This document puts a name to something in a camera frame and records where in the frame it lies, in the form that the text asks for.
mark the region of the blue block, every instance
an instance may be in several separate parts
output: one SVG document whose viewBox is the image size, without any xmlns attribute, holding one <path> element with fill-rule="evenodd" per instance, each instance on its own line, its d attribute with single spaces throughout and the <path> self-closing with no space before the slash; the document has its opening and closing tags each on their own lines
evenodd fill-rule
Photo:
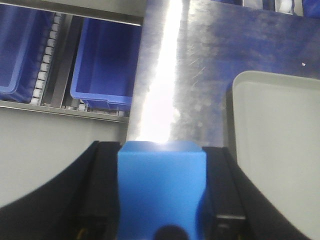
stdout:
<svg viewBox="0 0 320 240">
<path fill-rule="evenodd" d="M 118 240 L 152 240 L 161 227 L 203 239 L 206 154 L 189 141 L 129 141 L 118 153 Z"/>
</svg>

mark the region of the metal shelf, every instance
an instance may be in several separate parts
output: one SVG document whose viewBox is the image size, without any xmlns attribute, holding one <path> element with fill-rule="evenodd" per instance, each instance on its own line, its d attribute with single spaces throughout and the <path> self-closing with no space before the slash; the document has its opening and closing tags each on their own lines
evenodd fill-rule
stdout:
<svg viewBox="0 0 320 240">
<path fill-rule="evenodd" d="M 147 0 L 0 0 L 0 4 L 141 25 Z"/>
</svg>

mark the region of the stainless steel surface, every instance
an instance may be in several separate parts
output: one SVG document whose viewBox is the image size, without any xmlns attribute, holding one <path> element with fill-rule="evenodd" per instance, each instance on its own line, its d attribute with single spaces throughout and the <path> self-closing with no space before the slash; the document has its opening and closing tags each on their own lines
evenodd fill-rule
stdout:
<svg viewBox="0 0 320 240">
<path fill-rule="evenodd" d="M 0 3 L 141 25 L 147 0 L 0 0 Z"/>
<path fill-rule="evenodd" d="M 65 115 L 70 117 L 103 120 L 108 122 L 128 123 L 129 121 L 129 118 L 125 116 L 117 116 L 117 115 L 98 113 L 98 112 L 69 110 L 69 109 L 49 107 L 49 106 L 38 106 L 38 105 L 31 105 L 31 104 L 11 102 L 11 101 L 0 101 L 0 108 L 9 108 L 9 109 L 26 110 L 26 111 L 39 112 L 39 113 Z"/>
<path fill-rule="evenodd" d="M 258 70 L 320 79 L 320 20 L 211 0 L 149 0 L 128 140 L 228 144 L 226 95 Z"/>
<path fill-rule="evenodd" d="M 77 55 L 78 41 L 81 33 L 82 18 L 77 16 L 67 15 L 64 23 L 67 25 L 59 35 L 59 45 L 57 46 L 57 59 L 54 62 L 53 68 L 56 67 L 56 79 L 53 79 L 53 72 L 50 75 L 50 80 L 55 82 L 54 91 L 50 106 L 61 108 L 66 93 L 68 80 L 72 78 L 73 63 Z"/>
</svg>

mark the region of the blue plastic bin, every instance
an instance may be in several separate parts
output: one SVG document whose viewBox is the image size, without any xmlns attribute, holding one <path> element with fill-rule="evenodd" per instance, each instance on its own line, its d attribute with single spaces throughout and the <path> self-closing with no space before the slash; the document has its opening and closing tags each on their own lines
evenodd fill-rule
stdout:
<svg viewBox="0 0 320 240">
<path fill-rule="evenodd" d="M 320 19 L 320 1 L 303 0 L 303 15 L 308 18 Z"/>
<path fill-rule="evenodd" d="M 51 12 L 0 4 L 0 100 L 30 102 Z"/>
<path fill-rule="evenodd" d="M 130 109 L 142 28 L 86 18 L 71 96 L 90 108 Z"/>
</svg>

